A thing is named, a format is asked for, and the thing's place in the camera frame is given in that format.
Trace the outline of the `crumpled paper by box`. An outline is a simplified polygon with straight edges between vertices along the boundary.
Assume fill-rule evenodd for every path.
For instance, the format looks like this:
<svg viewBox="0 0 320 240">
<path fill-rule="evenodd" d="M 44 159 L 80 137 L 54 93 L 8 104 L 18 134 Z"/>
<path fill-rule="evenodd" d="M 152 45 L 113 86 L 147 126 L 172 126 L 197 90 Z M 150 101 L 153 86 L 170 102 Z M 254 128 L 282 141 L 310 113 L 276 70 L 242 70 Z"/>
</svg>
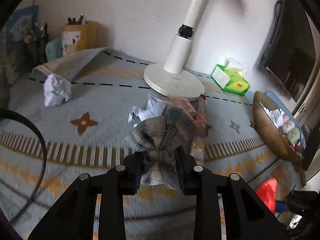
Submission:
<svg viewBox="0 0 320 240">
<path fill-rule="evenodd" d="M 136 120 L 144 121 L 149 118 L 154 118 L 160 116 L 166 105 L 172 105 L 167 100 L 162 100 L 151 93 L 148 94 L 148 102 L 144 109 L 139 107 L 133 107 L 129 112 L 128 123 L 134 122 Z"/>
</svg>

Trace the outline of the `brown woven basket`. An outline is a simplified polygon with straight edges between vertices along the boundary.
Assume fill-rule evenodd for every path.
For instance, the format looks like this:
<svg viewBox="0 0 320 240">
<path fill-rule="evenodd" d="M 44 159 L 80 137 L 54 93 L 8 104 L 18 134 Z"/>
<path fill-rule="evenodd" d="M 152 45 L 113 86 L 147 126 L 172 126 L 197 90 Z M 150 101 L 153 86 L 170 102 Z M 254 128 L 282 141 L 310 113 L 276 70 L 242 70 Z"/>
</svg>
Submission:
<svg viewBox="0 0 320 240">
<path fill-rule="evenodd" d="M 295 150 L 291 142 L 276 128 L 263 106 L 269 110 L 278 108 L 278 105 L 266 94 L 256 91 L 252 106 L 255 130 L 275 156 L 293 163 L 300 162 L 303 158 L 302 154 Z"/>
</svg>

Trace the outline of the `paper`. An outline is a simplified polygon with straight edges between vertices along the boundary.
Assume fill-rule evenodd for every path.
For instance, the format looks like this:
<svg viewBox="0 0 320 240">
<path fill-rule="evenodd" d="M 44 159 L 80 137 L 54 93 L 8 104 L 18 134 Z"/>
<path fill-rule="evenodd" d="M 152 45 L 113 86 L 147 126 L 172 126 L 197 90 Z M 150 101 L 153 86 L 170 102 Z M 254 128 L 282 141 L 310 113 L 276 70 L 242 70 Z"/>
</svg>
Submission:
<svg viewBox="0 0 320 240">
<path fill-rule="evenodd" d="M 72 84 L 61 75 L 50 74 L 43 84 L 44 106 L 61 105 L 71 99 Z"/>
<path fill-rule="evenodd" d="M 162 100 L 151 93 L 148 94 L 148 102 L 144 109 L 139 107 L 133 107 L 129 112 L 128 123 L 134 122 L 136 120 L 144 121 L 149 118 L 154 118 L 160 116 L 166 105 L 172 105 L 167 100 Z"/>
<path fill-rule="evenodd" d="M 273 122 L 276 128 L 281 128 L 284 124 L 284 112 L 281 109 L 269 110 L 263 106 L 264 111 Z"/>
</svg>

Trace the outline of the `small round plush toys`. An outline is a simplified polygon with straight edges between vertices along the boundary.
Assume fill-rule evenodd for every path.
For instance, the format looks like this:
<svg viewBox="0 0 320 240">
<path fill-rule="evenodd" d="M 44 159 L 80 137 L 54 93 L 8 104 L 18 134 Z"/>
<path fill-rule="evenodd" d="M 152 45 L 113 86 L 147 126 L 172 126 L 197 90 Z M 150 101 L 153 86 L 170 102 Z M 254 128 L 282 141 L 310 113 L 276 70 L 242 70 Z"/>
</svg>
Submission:
<svg viewBox="0 0 320 240">
<path fill-rule="evenodd" d="M 292 146 L 297 148 L 302 143 L 303 133 L 287 115 L 284 116 L 283 121 L 284 123 L 279 130 L 287 137 Z"/>
</svg>

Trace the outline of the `yellow pen holder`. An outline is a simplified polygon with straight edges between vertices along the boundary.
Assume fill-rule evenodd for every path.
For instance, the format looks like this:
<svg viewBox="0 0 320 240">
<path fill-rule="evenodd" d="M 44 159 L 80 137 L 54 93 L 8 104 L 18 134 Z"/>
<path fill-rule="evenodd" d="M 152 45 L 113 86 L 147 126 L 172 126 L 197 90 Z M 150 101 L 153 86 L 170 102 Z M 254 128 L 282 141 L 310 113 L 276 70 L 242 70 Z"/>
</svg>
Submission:
<svg viewBox="0 0 320 240">
<path fill-rule="evenodd" d="M 77 51 L 94 47 L 98 31 L 98 22 L 88 21 L 84 14 L 79 18 L 68 18 L 62 26 L 62 55 L 67 56 Z"/>
</svg>

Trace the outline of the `red orange snack bag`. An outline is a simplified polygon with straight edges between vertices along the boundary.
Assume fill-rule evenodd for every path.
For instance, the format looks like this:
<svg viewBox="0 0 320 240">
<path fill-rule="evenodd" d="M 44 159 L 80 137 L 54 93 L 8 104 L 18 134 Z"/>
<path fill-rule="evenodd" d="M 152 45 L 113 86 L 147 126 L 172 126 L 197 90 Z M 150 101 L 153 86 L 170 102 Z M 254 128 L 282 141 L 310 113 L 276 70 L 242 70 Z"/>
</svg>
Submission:
<svg viewBox="0 0 320 240">
<path fill-rule="evenodd" d="M 272 213 L 276 211 L 277 185 L 277 181 L 274 178 L 270 178 L 264 181 L 256 190 L 258 197 Z"/>
</svg>

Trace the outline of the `blue cover book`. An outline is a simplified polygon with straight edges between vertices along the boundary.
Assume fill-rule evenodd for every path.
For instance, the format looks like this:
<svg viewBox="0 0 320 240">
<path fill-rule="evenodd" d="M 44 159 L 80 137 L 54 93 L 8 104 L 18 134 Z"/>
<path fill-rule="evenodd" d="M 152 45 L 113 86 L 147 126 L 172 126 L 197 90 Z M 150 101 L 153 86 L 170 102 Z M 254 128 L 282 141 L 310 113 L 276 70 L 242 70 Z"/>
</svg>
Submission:
<svg viewBox="0 0 320 240">
<path fill-rule="evenodd" d="M 38 5 L 15 10 L 6 22 L 6 57 L 5 62 L 10 70 L 18 76 L 24 71 L 23 46 L 24 38 L 33 36 L 37 21 Z"/>
</svg>

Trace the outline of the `teal small box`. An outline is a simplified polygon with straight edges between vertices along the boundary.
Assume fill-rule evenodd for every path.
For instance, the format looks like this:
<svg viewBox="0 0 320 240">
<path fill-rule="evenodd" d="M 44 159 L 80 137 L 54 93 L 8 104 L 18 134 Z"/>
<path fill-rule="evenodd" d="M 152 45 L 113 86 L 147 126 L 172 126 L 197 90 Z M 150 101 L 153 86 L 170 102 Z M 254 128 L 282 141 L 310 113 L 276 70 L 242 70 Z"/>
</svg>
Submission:
<svg viewBox="0 0 320 240">
<path fill-rule="evenodd" d="M 53 61 L 62 57 L 62 38 L 54 39 L 46 44 L 47 61 Z"/>
</svg>

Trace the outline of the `grey plaid bow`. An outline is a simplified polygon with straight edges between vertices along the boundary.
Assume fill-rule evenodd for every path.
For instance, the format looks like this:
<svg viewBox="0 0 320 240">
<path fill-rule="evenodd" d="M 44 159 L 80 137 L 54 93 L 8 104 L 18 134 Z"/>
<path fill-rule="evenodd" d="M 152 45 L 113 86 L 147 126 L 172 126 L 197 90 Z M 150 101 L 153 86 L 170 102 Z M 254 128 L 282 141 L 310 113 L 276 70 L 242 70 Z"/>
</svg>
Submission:
<svg viewBox="0 0 320 240">
<path fill-rule="evenodd" d="M 174 151 L 193 138 L 200 127 L 184 109 L 166 105 L 160 116 L 140 122 L 125 138 L 134 152 L 145 153 L 141 184 L 179 187 Z"/>
</svg>

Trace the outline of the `wall mounted black television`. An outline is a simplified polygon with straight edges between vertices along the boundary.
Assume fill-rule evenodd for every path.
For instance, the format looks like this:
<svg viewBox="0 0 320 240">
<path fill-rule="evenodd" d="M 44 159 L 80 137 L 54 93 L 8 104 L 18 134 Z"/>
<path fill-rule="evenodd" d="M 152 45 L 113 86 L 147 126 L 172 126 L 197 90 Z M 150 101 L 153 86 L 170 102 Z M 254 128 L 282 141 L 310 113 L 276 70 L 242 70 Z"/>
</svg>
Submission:
<svg viewBox="0 0 320 240">
<path fill-rule="evenodd" d="M 298 101 L 316 61 L 309 20 L 297 0 L 281 0 L 274 6 L 275 31 L 261 65 Z"/>
</svg>

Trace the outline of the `green tissue pack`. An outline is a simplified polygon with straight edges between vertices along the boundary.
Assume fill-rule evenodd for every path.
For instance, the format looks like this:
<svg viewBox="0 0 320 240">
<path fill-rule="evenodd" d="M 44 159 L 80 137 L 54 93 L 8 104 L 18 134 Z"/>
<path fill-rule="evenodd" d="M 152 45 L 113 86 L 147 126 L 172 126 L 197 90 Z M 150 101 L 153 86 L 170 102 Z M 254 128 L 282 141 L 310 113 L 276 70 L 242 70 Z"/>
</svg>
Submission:
<svg viewBox="0 0 320 240">
<path fill-rule="evenodd" d="M 210 76 L 224 92 L 244 96 L 251 87 L 245 79 L 246 73 L 239 61 L 227 58 L 224 65 L 214 67 Z"/>
</svg>

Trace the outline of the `red flat box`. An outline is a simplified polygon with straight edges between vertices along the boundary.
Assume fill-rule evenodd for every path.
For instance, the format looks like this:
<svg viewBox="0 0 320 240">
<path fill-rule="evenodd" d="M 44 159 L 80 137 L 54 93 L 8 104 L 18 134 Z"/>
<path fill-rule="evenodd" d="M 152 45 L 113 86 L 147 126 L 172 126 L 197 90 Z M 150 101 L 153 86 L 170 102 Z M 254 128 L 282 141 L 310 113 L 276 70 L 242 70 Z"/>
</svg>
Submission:
<svg viewBox="0 0 320 240">
<path fill-rule="evenodd" d="M 175 107 L 186 110 L 193 118 L 197 116 L 196 109 L 187 98 L 161 98 L 161 100 L 172 103 Z"/>
</svg>

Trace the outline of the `patterned blue blanket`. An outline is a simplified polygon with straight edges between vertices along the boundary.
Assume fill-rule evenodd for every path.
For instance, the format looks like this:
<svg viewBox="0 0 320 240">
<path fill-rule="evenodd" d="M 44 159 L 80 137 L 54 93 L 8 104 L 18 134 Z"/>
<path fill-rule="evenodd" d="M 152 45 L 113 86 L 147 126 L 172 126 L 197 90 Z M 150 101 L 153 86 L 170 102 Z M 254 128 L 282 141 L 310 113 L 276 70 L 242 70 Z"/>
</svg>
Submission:
<svg viewBox="0 0 320 240">
<path fill-rule="evenodd" d="M 151 89 L 143 80 L 148 63 L 114 50 L 92 60 L 72 84 L 72 98 L 45 107 L 38 72 L 21 77 L 10 89 L 9 108 L 29 119 L 42 133 L 48 151 L 44 179 L 35 202 L 15 223 L 29 234 L 76 177 L 100 175 L 132 153 L 125 137 L 133 107 L 145 107 Z M 194 73 L 205 87 L 207 102 L 204 165 L 212 172 L 238 173 L 257 188 L 268 178 L 279 184 L 278 197 L 302 187 L 291 163 L 277 158 L 253 128 L 252 102 L 221 91 L 213 80 Z M 12 219 L 31 195 L 42 167 L 41 145 L 22 124 L 1 122 L 1 209 Z M 124 197 L 128 239 L 192 239 L 195 198 L 165 185 L 141 186 Z"/>
</svg>

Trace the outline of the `white desk lamp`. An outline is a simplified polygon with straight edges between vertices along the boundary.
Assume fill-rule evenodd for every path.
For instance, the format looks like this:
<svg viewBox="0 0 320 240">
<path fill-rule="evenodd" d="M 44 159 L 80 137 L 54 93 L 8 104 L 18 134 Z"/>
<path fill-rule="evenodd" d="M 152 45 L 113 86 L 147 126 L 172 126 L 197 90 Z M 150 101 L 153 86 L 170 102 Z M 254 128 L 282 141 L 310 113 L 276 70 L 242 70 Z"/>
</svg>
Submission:
<svg viewBox="0 0 320 240">
<path fill-rule="evenodd" d="M 157 93 L 170 98 L 184 97 L 190 101 L 196 101 L 204 93 L 202 82 L 183 67 L 207 2 L 208 0 L 192 0 L 172 41 L 165 63 L 151 64 L 145 68 L 144 81 Z"/>
</svg>

